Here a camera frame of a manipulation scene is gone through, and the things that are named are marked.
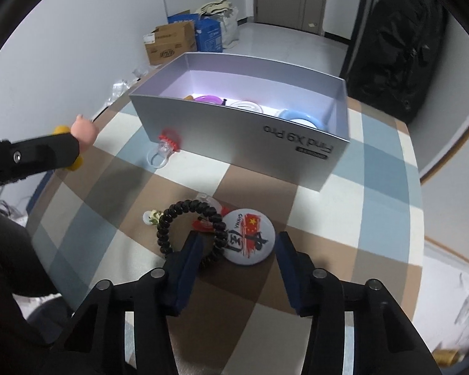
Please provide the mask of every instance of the white button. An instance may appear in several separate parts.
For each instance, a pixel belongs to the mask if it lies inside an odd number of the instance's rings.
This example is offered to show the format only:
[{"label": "white button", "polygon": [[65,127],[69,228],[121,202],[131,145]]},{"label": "white button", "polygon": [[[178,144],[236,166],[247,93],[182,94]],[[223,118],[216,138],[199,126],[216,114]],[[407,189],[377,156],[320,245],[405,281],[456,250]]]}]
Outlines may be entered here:
[{"label": "white button", "polygon": [[275,228],[262,213],[240,208],[223,221],[228,231],[227,260],[238,265],[254,265],[266,259],[275,245]]}]

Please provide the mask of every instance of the blue cardboard box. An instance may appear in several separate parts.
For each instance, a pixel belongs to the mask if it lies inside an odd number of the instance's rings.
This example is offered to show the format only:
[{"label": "blue cardboard box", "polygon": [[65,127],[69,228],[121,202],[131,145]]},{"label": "blue cardboard box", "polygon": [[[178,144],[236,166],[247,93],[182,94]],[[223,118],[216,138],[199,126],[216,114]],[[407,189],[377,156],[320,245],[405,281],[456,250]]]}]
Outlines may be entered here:
[{"label": "blue cardboard box", "polygon": [[167,18],[169,24],[181,21],[194,21],[196,47],[200,52],[222,52],[223,37],[218,21],[200,18],[199,14],[176,14]]}]

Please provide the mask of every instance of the black bag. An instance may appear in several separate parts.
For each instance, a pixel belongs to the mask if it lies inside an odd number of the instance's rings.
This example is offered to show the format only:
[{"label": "black bag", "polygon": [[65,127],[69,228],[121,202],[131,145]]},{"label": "black bag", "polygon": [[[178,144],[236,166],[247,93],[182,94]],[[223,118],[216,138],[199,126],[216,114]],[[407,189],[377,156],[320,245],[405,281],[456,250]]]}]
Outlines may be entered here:
[{"label": "black bag", "polygon": [[412,121],[429,89],[447,17],[437,0],[379,0],[346,77],[349,96]]}]

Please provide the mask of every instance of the metal screw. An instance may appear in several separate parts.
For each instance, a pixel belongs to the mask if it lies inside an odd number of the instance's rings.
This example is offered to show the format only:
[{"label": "metal screw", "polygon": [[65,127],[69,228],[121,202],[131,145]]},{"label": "metal screw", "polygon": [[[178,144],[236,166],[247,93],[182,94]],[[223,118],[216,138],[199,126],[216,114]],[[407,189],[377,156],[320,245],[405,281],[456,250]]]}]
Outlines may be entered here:
[{"label": "metal screw", "polygon": [[326,278],[326,270],[318,268],[313,271],[313,276],[318,279]]},{"label": "metal screw", "polygon": [[370,279],[368,281],[368,287],[372,290],[381,290],[382,289],[382,283],[377,279]]},{"label": "metal screw", "polygon": [[162,268],[155,268],[151,271],[151,276],[153,278],[158,279],[163,277],[163,275],[165,275],[165,271]]},{"label": "metal screw", "polygon": [[109,288],[109,285],[111,284],[111,282],[107,279],[103,279],[103,280],[100,280],[99,282],[97,282],[95,284],[95,287],[99,290],[106,290]]},{"label": "metal screw", "polygon": [[13,159],[15,163],[19,163],[21,160],[21,153],[19,151],[15,151],[13,155]]}]

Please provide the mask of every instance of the black coil hair tie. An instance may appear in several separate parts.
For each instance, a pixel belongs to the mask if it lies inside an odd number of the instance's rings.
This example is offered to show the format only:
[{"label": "black coil hair tie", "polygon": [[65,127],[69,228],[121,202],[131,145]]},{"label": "black coil hair tie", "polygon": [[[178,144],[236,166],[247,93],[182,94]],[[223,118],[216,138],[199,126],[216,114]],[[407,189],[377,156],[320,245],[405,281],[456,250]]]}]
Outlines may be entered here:
[{"label": "black coil hair tie", "polygon": [[199,200],[184,200],[171,204],[164,211],[156,226],[158,245],[160,246],[161,253],[167,258],[174,251],[169,240],[170,223],[177,216],[189,212],[202,214],[214,227],[214,247],[200,262],[200,268],[204,268],[212,262],[217,262],[223,255],[225,246],[228,244],[228,233],[226,232],[226,224],[223,222],[223,217],[217,213],[215,207],[210,207],[208,203]]}]

